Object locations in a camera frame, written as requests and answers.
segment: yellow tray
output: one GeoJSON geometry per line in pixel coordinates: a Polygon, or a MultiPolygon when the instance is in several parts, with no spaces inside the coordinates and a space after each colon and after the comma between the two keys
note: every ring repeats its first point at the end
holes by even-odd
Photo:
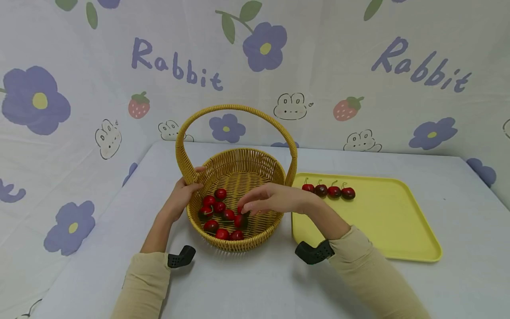
{"type": "MultiPolygon", "coordinates": [[[[379,177],[341,176],[298,173],[293,187],[301,188],[305,178],[308,183],[330,187],[332,182],[342,188],[352,187],[356,197],[342,198],[326,203],[346,222],[356,225],[387,258],[423,262],[436,262],[443,252],[432,229],[407,185],[399,180],[379,177]]],[[[292,235],[297,243],[302,241],[316,247],[324,237],[305,215],[292,213],[292,235]]]]}

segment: fabric backdrop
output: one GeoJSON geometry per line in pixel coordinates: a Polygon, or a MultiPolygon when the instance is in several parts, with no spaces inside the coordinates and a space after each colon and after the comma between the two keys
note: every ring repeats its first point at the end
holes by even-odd
{"type": "MultiPolygon", "coordinates": [[[[0,9],[1,318],[44,296],[150,145],[211,105],[266,112],[301,148],[460,156],[510,205],[508,1],[0,9]]],[[[237,111],[207,114],[186,134],[285,146],[237,111]]]]}

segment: red cherry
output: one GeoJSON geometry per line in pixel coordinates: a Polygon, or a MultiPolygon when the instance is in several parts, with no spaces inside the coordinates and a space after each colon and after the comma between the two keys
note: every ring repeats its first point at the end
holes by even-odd
{"type": "Polygon", "coordinates": [[[215,220],[209,220],[203,225],[203,230],[208,233],[216,234],[216,231],[220,228],[220,224],[218,224],[215,220]]]}
{"type": "Polygon", "coordinates": [[[198,219],[200,219],[200,220],[210,220],[211,217],[213,216],[212,213],[213,213],[213,210],[209,206],[202,207],[198,211],[198,219]]]}
{"type": "Polygon", "coordinates": [[[228,230],[220,228],[216,231],[216,238],[223,239],[223,240],[229,240],[230,234],[228,233],[228,230]]]}
{"type": "Polygon", "coordinates": [[[328,195],[331,196],[332,198],[338,198],[342,196],[342,190],[340,189],[340,187],[333,186],[333,184],[335,184],[336,182],[338,181],[332,182],[331,186],[327,189],[328,195]]]}
{"type": "Polygon", "coordinates": [[[352,200],[356,197],[356,192],[351,187],[342,188],[342,196],[346,200],[352,200]]]}
{"type": "Polygon", "coordinates": [[[222,200],[224,200],[226,198],[226,190],[223,189],[223,188],[218,188],[214,192],[214,196],[216,196],[217,199],[222,201],[222,200]]]}
{"type": "Polygon", "coordinates": [[[225,209],[221,217],[223,218],[223,220],[234,220],[234,217],[236,217],[236,215],[234,214],[234,211],[232,209],[225,209]]]}
{"type": "Polygon", "coordinates": [[[215,213],[221,214],[225,210],[226,205],[222,202],[215,202],[213,208],[215,213]]]}
{"type": "Polygon", "coordinates": [[[248,227],[248,217],[246,215],[236,215],[234,217],[234,226],[239,229],[248,227]]]}
{"type": "Polygon", "coordinates": [[[307,180],[308,180],[308,177],[304,179],[304,184],[303,184],[303,186],[301,186],[301,189],[312,192],[312,193],[315,192],[315,186],[313,186],[312,184],[307,184],[307,180]]]}
{"type": "Polygon", "coordinates": [[[230,240],[243,240],[244,235],[240,230],[234,230],[232,234],[230,234],[230,240]]]}
{"type": "Polygon", "coordinates": [[[327,186],[324,185],[324,184],[320,184],[322,180],[319,180],[317,186],[315,186],[315,195],[317,195],[318,197],[324,197],[327,195],[327,186]]]}
{"type": "Polygon", "coordinates": [[[213,206],[214,203],[216,202],[216,200],[214,199],[214,196],[212,195],[207,195],[206,197],[203,198],[203,205],[204,206],[213,206]]]}

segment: wrist strap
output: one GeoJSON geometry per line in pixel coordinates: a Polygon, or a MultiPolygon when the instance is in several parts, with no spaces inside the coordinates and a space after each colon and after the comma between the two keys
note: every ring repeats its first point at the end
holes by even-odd
{"type": "Polygon", "coordinates": [[[321,242],[316,248],[313,248],[306,242],[302,241],[296,247],[296,251],[294,253],[308,265],[319,263],[335,254],[329,245],[329,240],[327,239],[321,242]]]}
{"type": "Polygon", "coordinates": [[[168,254],[168,267],[179,268],[190,264],[195,256],[196,250],[191,246],[184,246],[178,255],[168,254]]]}

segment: woven basket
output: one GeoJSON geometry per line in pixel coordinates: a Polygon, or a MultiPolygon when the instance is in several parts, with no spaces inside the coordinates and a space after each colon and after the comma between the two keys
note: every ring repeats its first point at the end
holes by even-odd
{"type": "MultiPolygon", "coordinates": [[[[214,195],[218,188],[227,191],[227,198],[223,201],[228,209],[237,213],[237,202],[251,189],[268,182],[291,186],[294,181],[297,169],[297,149],[294,140],[287,130],[269,115],[251,107],[226,104],[211,106],[192,115],[183,123],[177,140],[175,141],[175,156],[177,164],[183,173],[186,183],[201,183],[204,187],[197,191],[191,198],[187,211],[188,218],[193,227],[210,244],[229,252],[243,252],[258,247],[265,242],[274,232],[283,213],[271,211],[267,214],[250,216],[248,228],[243,230],[244,240],[222,240],[218,239],[203,230],[203,223],[198,218],[198,211],[202,207],[202,199],[206,195],[214,195]],[[186,151],[184,150],[184,137],[189,125],[197,118],[219,110],[238,110],[254,114],[271,123],[284,136],[289,145],[292,161],[287,177],[285,171],[278,161],[271,155],[249,148],[239,148],[218,153],[207,160],[203,165],[207,168],[201,173],[195,172],[186,151]]],[[[213,217],[220,223],[221,228],[226,228],[229,233],[235,230],[232,222],[224,222],[220,216],[213,217]]]]}

